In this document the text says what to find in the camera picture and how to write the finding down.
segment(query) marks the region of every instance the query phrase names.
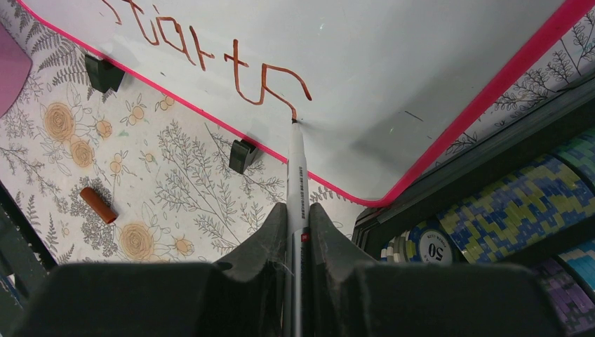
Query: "black clip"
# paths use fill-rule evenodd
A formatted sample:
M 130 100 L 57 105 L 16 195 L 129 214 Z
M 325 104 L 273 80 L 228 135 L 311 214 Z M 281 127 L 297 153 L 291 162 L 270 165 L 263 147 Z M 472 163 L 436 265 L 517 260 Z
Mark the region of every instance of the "black clip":
M 243 174 L 246 168 L 252 164 L 257 152 L 256 146 L 245 140 L 234 140 L 232 153 L 229 155 L 229 167 L 237 173 Z
M 125 72 L 106 60 L 98 60 L 85 55 L 85 68 L 91 81 L 91 86 L 102 93 L 109 89 L 118 91 Z

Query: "pink whiteboard frame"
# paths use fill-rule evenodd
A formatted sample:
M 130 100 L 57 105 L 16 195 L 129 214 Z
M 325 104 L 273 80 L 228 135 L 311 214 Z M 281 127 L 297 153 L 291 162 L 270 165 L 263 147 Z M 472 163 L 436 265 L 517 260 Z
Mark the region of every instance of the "pink whiteboard frame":
M 78 40 L 72 35 L 62 31 L 55 25 L 52 25 L 48 21 L 45 21 L 39 15 L 25 4 L 25 0 L 18 0 L 19 4 L 37 20 L 50 27 L 58 34 L 71 39 L 76 44 L 89 50 L 91 53 L 110 61 L 120 69 L 133 75 L 137 79 L 149 84 L 153 88 L 166 95 L 174 98 L 176 101 L 182 103 L 186 107 L 198 112 L 208 120 L 221 125 L 223 128 L 233 133 L 234 135 L 249 140 L 253 144 L 256 144 L 261 150 L 272 155 L 283 163 L 287 162 L 287 158 L 283 155 L 273 151 L 267 146 L 255 142 L 253 139 L 236 130 L 230 125 L 220 121 L 209 113 L 205 112 L 199 107 L 196 107 L 186 100 L 178 97 L 176 94 L 167 91 L 160 87 L 158 84 L 150 81 L 141 74 L 134 72 L 127 66 L 122 65 L 120 62 L 110 58 L 108 55 L 104 55 L 93 47 L 85 44 Z M 332 189 L 348 200 L 357 204 L 367 207 L 382 207 L 392 203 L 413 181 L 420 176 L 424 170 L 430 166 L 436 158 L 438 158 L 452 142 L 454 142 L 463 132 L 471 126 L 480 116 L 486 111 L 502 93 L 504 93 L 514 82 L 523 76 L 523 73 L 535 64 L 557 41 L 560 39 L 582 16 L 595 6 L 595 0 L 566 0 L 560 8 L 539 28 L 539 30 L 527 41 L 527 43 L 516 52 L 516 54 L 510 59 L 510 61 L 496 74 L 496 76 L 483 88 L 483 90 L 469 103 L 469 105 L 461 112 L 461 114 L 452 122 L 452 124 L 436 139 L 436 141 L 430 145 L 430 147 L 422 154 L 422 156 L 409 168 L 409 170 L 403 175 L 403 177 L 393 186 L 393 188 L 379 200 L 365 200 L 350 195 L 349 193 L 341 190 L 339 187 L 334 186 L 326 180 L 318 177 L 312 172 L 308 173 L 308 176 L 318 183 Z

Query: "marker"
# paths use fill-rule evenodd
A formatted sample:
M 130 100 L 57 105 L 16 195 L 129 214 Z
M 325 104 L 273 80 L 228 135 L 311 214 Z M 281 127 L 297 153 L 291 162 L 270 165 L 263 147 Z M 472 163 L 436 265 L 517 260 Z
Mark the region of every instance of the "marker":
M 304 137 L 297 120 L 291 119 L 287 163 L 287 250 L 286 265 L 291 274 L 285 278 L 283 337 L 311 336 L 309 294 L 311 277 L 310 229 L 308 214 L 308 169 Z

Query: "poker chip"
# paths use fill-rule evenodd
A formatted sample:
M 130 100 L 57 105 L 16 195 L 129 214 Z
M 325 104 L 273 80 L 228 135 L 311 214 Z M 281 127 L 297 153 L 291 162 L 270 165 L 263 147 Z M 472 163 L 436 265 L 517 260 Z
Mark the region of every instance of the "poker chip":
M 381 261 L 386 261 L 387 260 L 387 247 L 389 246 L 388 242 L 385 244 L 385 246 L 382 247 L 382 250 L 380 251 L 380 260 Z
M 449 265 L 455 260 L 456 248 L 435 219 L 422 221 L 406 233 L 404 246 L 408 262 Z
M 591 287 L 595 289 L 595 240 L 569 249 L 559 257 Z
M 554 150 L 554 155 L 595 185 L 595 129 L 569 140 Z
M 387 246 L 387 262 L 394 262 L 394 240 L 396 238 L 392 238 L 389 241 L 389 245 Z
M 407 262 L 405 259 L 405 239 L 406 239 L 407 232 L 395 237 L 394 239 L 394 250 L 393 250 L 393 259 L 394 262 L 397 263 L 404 263 Z
M 470 263 L 496 262 L 595 213 L 595 196 L 551 155 L 538 157 L 437 214 Z
M 531 270 L 549 295 L 568 336 L 595 328 L 595 304 L 560 263 L 549 258 Z

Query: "floral wallpaper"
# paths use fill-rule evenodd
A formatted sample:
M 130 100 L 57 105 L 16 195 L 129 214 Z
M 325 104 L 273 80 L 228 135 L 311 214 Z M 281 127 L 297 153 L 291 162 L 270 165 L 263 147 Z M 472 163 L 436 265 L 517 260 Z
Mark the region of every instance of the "floral wallpaper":
M 436 165 L 524 115 L 592 68 L 587 14 L 484 112 Z M 245 175 L 228 165 L 231 133 L 132 77 L 117 93 L 89 86 L 83 50 L 0 0 L 2 24 L 33 59 L 0 120 L 0 179 L 57 262 L 211 261 L 285 200 L 286 167 L 262 154 Z M 119 214 L 109 225 L 81 200 L 91 186 Z M 348 237 L 362 206 L 309 181 Z
M 498 132 L 595 67 L 595 11 L 588 12 L 487 109 L 435 162 L 432 169 Z

